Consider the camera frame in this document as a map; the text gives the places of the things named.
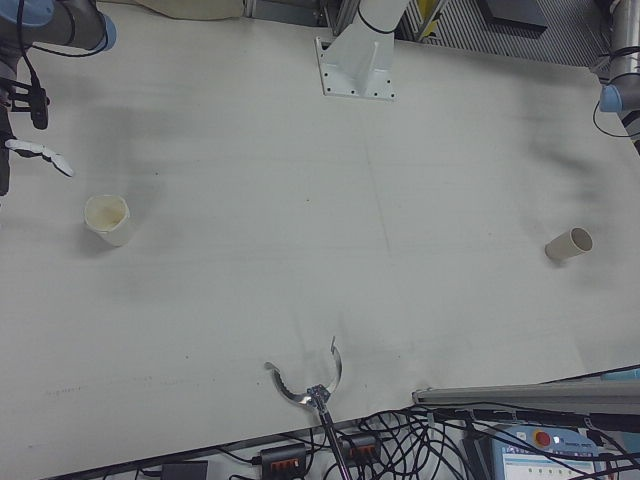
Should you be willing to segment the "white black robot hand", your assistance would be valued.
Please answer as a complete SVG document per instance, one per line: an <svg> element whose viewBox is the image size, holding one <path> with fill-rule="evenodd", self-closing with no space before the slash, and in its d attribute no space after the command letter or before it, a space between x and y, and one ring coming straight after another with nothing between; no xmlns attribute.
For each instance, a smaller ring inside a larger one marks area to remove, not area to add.
<svg viewBox="0 0 640 480"><path fill-rule="evenodd" d="M50 148L18 139L13 135L9 123L1 125L1 195L9 193L11 166L10 154L16 153L23 158L40 157L51 164L62 175L72 178L75 172L66 158Z"/></svg>

